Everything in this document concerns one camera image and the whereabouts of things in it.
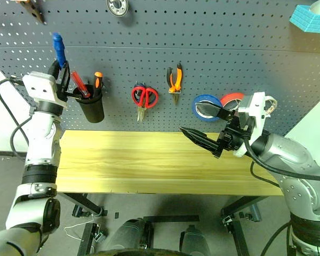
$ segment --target gray pegboard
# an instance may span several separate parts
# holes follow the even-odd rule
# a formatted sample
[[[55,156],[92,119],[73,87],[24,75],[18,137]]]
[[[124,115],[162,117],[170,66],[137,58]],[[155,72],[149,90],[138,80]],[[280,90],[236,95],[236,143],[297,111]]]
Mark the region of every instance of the gray pegboard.
[[[0,70],[6,76],[46,72],[55,57],[51,34],[60,32],[71,69],[84,79],[97,70],[105,76],[103,122],[90,124],[69,100],[63,127],[77,130],[177,131],[181,125],[218,131],[223,122],[192,114],[196,96],[265,91],[279,103],[266,129],[286,134],[320,100],[320,34],[289,23],[296,4],[312,1],[129,2],[127,16],[117,18],[103,0],[38,1],[41,25],[19,4],[0,1]],[[184,78],[175,107],[165,73],[178,61]],[[136,80],[160,94],[142,124],[130,98]]]

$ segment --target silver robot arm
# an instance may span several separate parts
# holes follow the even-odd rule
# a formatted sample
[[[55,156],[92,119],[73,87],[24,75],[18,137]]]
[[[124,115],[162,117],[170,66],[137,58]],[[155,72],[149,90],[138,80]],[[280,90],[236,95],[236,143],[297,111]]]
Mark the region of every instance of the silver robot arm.
[[[268,101],[271,107],[265,110]],[[184,135],[195,144],[211,151],[217,158],[224,149],[232,150],[237,157],[251,156],[244,143],[247,138],[256,158],[275,169],[288,171],[290,175],[269,172],[278,181],[291,212],[296,255],[320,256],[320,181],[292,177],[298,174],[320,177],[320,166],[303,145],[263,130],[265,119],[277,105],[276,100],[265,96],[264,92],[245,96],[239,105],[239,116],[211,103],[196,105],[204,115],[220,117],[228,123],[217,141],[194,129],[181,127]]]
[[[0,256],[35,255],[59,227],[60,203],[54,198],[55,181],[61,154],[60,115],[67,106],[66,95],[60,89],[66,90],[69,80],[63,79],[66,86],[59,86],[52,75],[37,72],[22,80],[38,107],[30,120],[22,182],[17,187],[6,230],[0,231]]]

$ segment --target gray floor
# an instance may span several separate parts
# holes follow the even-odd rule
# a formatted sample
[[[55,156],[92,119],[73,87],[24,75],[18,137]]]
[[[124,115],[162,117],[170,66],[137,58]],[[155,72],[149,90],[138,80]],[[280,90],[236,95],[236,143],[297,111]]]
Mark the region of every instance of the gray floor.
[[[16,186],[21,181],[23,164],[15,157],[0,156],[0,230],[4,229],[5,219],[11,206]],[[108,216],[95,219],[107,228],[109,234],[126,220],[148,215],[188,215],[198,214],[200,222],[193,223],[206,236],[212,255],[237,255],[232,235],[221,225],[220,210],[237,197],[200,196],[200,195],[151,195],[151,194],[91,194],[90,199],[104,205]],[[64,227],[90,221],[92,218],[73,218],[73,203],[61,196],[61,225],[50,236],[38,255],[77,255],[79,241],[66,236]],[[242,219],[242,227],[249,247],[250,255],[259,255],[273,232],[289,220],[289,211],[282,197],[270,197],[258,204],[263,221],[252,222]],[[157,223],[155,227],[154,247],[177,250],[180,233],[192,223]],[[68,229],[68,233],[80,237],[84,225]],[[95,250],[102,250],[104,242],[95,244]],[[274,241],[267,256],[286,255],[285,233]]]

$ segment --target black cup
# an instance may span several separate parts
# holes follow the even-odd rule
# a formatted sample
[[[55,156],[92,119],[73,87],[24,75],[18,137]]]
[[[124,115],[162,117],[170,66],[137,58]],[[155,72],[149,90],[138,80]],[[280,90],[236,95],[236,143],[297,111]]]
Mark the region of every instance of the black cup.
[[[88,88],[88,91],[92,95],[92,85],[85,85]],[[74,89],[74,94],[81,94],[78,90],[78,88]],[[102,103],[102,91],[100,91],[100,94],[95,96],[94,98],[88,98],[88,99],[76,99],[76,101],[79,103],[86,119],[90,123],[99,123],[102,121],[105,117],[105,113],[103,111],[103,103]]]

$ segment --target wooden table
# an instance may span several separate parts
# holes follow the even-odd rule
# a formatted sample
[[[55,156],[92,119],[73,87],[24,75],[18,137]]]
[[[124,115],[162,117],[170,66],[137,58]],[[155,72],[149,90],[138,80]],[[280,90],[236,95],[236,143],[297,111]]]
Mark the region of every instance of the wooden table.
[[[217,138],[216,133],[208,134]],[[66,131],[59,192],[281,195],[251,176],[249,157],[220,159],[176,132]],[[255,166],[255,173],[273,177]]]

